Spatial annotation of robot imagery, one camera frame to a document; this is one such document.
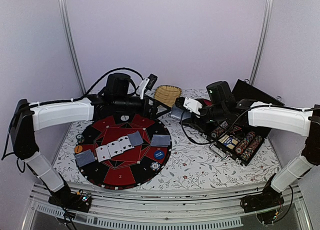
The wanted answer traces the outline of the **blue checkered card deck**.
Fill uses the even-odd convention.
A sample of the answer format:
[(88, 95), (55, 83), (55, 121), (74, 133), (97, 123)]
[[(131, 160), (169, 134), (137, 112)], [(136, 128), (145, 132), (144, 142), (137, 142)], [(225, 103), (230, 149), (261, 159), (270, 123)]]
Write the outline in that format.
[(184, 117), (186, 117), (187, 114), (185, 113), (185, 111), (183, 109), (180, 109), (180, 108), (178, 108), (176, 106), (173, 106), (169, 116), (172, 119), (181, 120), (181, 119), (184, 119)]

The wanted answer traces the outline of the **dealt blue cards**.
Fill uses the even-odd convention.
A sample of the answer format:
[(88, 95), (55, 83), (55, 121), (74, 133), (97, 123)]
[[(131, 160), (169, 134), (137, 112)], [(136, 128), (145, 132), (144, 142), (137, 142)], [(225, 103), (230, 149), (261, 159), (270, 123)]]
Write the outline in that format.
[(90, 150), (75, 155), (76, 165), (81, 168), (95, 161), (95, 156)]
[(171, 144), (171, 136), (167, 134), (154, 134), (150, 145), (152, 147), (168, 147)]

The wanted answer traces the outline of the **blurred blue card being passed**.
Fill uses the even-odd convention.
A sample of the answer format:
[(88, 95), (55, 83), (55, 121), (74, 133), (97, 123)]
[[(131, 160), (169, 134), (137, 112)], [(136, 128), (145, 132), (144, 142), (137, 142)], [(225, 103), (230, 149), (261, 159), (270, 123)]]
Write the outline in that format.
[(134, 133), (130, 133), (127, 135), (128, 139), (130, 140), (130, 143), (136, 147), (136, 146), (140, 146), (143, 144), (143, 138), (141, 137), (141, 134), (139, 131), (136, 131)]

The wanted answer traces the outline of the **white dealer button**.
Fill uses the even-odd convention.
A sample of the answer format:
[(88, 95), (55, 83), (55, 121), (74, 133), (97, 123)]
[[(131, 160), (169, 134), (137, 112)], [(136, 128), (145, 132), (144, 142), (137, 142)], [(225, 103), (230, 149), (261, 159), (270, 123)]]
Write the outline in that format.
[(120, 117), (120, 120), (123, 121), (123, 122), (126, 122), (126, 121), (128, 121), (129, 119), (130, 119), (130, 117), (129, 117), (128, 115), (122, 115), (122, 116)]

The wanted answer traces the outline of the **blue small blind chip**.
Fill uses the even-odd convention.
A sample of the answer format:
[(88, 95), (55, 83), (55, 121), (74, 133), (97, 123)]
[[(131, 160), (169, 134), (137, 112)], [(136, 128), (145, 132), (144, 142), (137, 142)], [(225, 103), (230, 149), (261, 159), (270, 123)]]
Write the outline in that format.
[(154, 158), (155, 160), (162, 160), (162, 159), (164, 159), (164, 158), (165, 158), (165, 153), (164, 153), (164, 151), (162, 151), (162, 150), (157, 150), (157, 151), (155, 151), (154, 154), (153, 154), (153, 158)]

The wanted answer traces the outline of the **blue white ten chip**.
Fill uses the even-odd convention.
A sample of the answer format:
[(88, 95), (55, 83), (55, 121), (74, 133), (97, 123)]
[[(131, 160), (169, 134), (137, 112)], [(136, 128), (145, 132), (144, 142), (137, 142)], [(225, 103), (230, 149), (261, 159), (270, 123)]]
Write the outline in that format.
[(158, 162), (152, 162), (151, 165), (150, 165), (150, 168), (153, 170), (153, 171), (158, 171), (161, 167), (161, 164), (158, 163)]

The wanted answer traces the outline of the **poker chip stack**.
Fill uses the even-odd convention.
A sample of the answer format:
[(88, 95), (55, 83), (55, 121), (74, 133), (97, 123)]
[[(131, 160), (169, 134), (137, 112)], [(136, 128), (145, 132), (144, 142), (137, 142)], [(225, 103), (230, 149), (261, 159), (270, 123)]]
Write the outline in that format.
[(76, 140), (77, 140), (77, 142), (78, 142), (79, 144), (82, 144), (85, 139), (84, 139), (84, 136), (79, 133), (79, 134), (76, 135)]

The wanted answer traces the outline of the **orange dealer button chip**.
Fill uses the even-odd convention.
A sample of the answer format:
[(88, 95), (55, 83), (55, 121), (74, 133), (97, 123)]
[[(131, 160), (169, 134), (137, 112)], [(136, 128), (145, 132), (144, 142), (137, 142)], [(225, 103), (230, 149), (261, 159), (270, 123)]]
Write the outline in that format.
[(75, 148), (74, 148), (74, 153), (75, 154), (79, 154), (83, 151), (83, 147), (81, 145), (77, 145)]

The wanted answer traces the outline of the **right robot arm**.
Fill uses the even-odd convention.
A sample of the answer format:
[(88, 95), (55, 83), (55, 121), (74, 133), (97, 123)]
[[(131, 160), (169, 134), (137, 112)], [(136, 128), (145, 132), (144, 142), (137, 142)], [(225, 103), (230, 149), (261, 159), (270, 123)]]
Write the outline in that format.
[(283, 203), (282, 193), (295, 180), (320, 164), (320, 107), (284, 106), (266, 93), (250, 87), (239, 97), (226, 81), (207, 86), (209, 100), (180, 97), (175, 105), (191, 116), (179, 118), (182, 127), (191, 127), (227, 157), (247, 165), (270, 130), (296, 133), (306, 138), (303, 149), (279, 172), (270, 177), (262, 193), (246, 196), (248, 208), (269, 208)]

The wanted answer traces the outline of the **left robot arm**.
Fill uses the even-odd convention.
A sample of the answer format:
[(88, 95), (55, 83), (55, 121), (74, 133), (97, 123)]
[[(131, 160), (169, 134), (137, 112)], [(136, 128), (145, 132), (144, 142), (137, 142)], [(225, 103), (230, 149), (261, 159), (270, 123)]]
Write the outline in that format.
[(134, 82), (121, 71), (115, 69), (107, 72), (106, 85), (98, 94), (87, 92), (76, 99), (34, 104), (21, 99), (17, 103), (6, 137), (12, 143), (12, 154), (34, 172), (63, 207), (74, 203), (74, 195), (63, 177), (41, 154), (35, 139), (36, 131), (76, 121), (97, 121), (115, 113), (137, 113), (156, 120), (171, 110), (167, 104), (145, 94), (152, 89), (157, 76), (150, 74), (139, 85), (134, 85), (133, 93), (129, 93), (129, 85)]

